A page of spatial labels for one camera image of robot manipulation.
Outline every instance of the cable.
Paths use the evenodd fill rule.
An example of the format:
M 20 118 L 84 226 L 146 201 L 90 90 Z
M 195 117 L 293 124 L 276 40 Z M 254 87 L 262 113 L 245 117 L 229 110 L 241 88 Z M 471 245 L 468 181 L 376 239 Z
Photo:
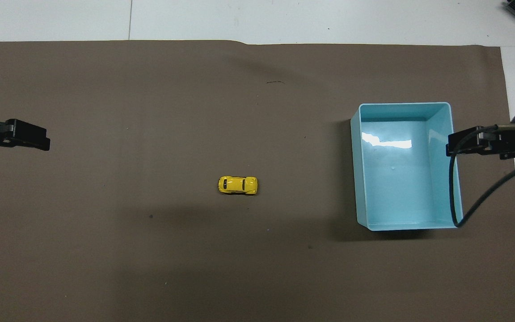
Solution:
M 514 171 L 511 171 L 510 173 L 506 174 L 504 177 L 499 179 L 497 182 L 495 182 L 494 185 L 492 185 L 490 188 L 488 188 L 488 190 L 486 190 L 486 192 L 484 192 L 484 194 L 482 194 L 480 196 L 480 198 L 478 198 L 478 200 L 476 200 L 476 202 L 474 202 L 474 204 L 472 205 L 470 210 L 468 210 L 468 212 L 466 212 L 466 215 L 464 215 L 462 220 L 460 222 L 458 222 L 458 218 L 456 218 L 456 210 L 455 210 L 455 206 L 454 206 L 454 162 L 456 161 L 456 155 L 458 154 L 458 152 L 460 152 L 460 148 L 462 148 L 462 146 L 466 143 L 466 141 L 468 141 L 472 137 L 476 136 L 476 134 L 495 131 L 497 129 L 498 129 L 498 126 L 482 127 L 482 128 L 479 128 L 478 130 L 466 135 L 460 141 L 458 141 L 458 144 L 456 144 L 456 147 L 454 147 L 454 152 L 450 156 L 450 165 L 449 165 L 449 176 L 450 177 L 449 177 L 449 181 L 448 181 L 449 182 L 449 191 L 450 191 L 450 212 L 452 214 L 452 222 L 454 223 L 454 226 L 456 226 L 456 227 L 461 227 L 462 225 L 464 225 L 468 221 L 468 219 L 470 219 L 470 216 L 472 216 L 472 214 L 478 209 L 480 204 L 482 204 L 482 202 L 484 202 L 484 200 L 486 200 L 497 188 L 502 186 L 504 183 L 509 181 L 511 178 L 515 177 L 515 169 L 514 169 Z

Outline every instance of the brown tablecloth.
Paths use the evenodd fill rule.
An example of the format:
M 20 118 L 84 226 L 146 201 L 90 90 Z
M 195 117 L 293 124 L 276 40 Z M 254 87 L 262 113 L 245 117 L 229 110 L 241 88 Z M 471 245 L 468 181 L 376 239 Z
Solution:
M 51 138 L 0 148 L 0 322 L 515 321 L 515 181 L 461 229 L 370 232 L 363 102 L 509 120 L 497 47 L 0 42 L 0 121 Z M 464 208 L 511 169 L 461 157 Z

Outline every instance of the toy car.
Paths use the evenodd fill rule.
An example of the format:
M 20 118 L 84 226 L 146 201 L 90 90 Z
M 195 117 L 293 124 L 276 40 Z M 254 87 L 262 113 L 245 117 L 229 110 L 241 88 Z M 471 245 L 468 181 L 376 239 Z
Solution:
M 218 190 L 225 194 L 255 195 L 258 192 L 258 178 L 226 175 L 218 180 Z

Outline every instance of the light blue tray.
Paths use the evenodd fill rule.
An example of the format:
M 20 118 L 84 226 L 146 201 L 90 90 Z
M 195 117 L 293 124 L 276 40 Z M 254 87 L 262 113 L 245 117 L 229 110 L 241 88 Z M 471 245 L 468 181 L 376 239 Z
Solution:
M 370 230 L 454 228 L 447 102 L 362 104 L 351 119 L 357 221 Z M 462 219 L 458 167 L 456 216 Z

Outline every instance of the white table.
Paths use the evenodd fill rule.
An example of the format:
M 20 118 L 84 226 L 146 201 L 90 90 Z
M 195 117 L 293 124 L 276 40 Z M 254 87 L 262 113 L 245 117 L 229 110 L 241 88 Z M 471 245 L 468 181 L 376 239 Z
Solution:
M 121 39 L 498 46 L 515 115 L 515 17 L 499 0 L 0 0 L 0 41 Z

